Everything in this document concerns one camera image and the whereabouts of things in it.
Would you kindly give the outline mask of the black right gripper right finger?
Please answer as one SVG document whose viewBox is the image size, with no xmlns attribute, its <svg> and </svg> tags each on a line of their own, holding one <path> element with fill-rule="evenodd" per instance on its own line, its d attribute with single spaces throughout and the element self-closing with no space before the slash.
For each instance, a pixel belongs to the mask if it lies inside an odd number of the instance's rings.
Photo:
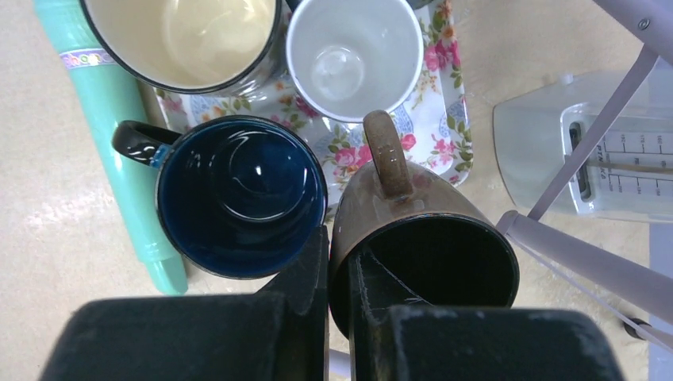
<svg viewBox="0 0 673 381">
<path fill-rule="evenodd" d="M 621 380 L 602 331 L 572 310 L 405 304 L 371 254 L 347 262 L 354 380 Z"/>
</svg>

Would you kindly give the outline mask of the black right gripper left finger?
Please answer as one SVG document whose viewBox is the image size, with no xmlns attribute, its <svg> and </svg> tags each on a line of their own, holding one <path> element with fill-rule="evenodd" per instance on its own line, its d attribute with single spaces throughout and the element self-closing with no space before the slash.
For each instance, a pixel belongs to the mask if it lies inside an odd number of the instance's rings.
<svg viewBox="0 0 673 381">
<path fill-rule="evenodd" d="M 66 324 L 43 380 L 324 380 L 326 227 L 253 294 L 89 302 Z"/>
</svg>

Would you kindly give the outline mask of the brown mug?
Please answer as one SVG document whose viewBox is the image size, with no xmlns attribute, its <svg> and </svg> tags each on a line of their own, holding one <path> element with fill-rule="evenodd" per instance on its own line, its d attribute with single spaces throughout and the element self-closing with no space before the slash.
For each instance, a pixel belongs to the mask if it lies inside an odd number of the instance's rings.
<svg viewBox="0 0 673 381">
<path fill-rule="evenodd" d="M 351 177 L 333 222 L 329 306 L 349 331 L 348 261 L 372 255 L 402 303 L 509 307 L 519 287 L 507 239 L 450 182 L 404 157 L 391 116 L 363 120 L 371 160 Z"/>
</svg>

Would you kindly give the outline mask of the dark blue mug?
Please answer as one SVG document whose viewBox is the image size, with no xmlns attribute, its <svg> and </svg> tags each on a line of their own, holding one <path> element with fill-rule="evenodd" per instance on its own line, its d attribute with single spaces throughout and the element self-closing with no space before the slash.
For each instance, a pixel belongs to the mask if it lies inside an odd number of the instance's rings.
<svg viewBox="0 0 673 381">
<path fill-rule="evenodd" d="M 329 192 L 317 157 L 270 119 L 230 115 L 184 134 L 126 120 L 111 144 L 157 170 L 154 199 L 163 232 L 211 274 L 273 275 L 324 223 Z"/>
</svg>

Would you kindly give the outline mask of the grey coffee print mug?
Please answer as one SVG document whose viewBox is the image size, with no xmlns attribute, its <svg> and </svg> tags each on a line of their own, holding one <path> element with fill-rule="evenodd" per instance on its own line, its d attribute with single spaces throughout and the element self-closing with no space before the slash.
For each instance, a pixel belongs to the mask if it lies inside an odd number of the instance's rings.
<svg viewBox="0 0 673 381">
<path fill-rule="evenodd" d="M 290 1 L 286 58 L 303 101 L 319 114 L 360 123 L 412 93 L 424 41 L 406 1 Z"/>
</svg>

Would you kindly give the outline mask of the cream enamel mug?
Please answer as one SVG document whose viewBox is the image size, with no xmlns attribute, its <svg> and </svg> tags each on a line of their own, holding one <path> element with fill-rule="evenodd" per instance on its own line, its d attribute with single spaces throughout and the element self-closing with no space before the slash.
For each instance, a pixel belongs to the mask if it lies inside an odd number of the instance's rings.
<svg viewBox="0 0 673 381">
<path fill-rule="evenodd" d="M 284 1 L 90 0 L 80 5 L 114 60 L 158 89 L 247 94 L 281 70 Z"/>
</svg>

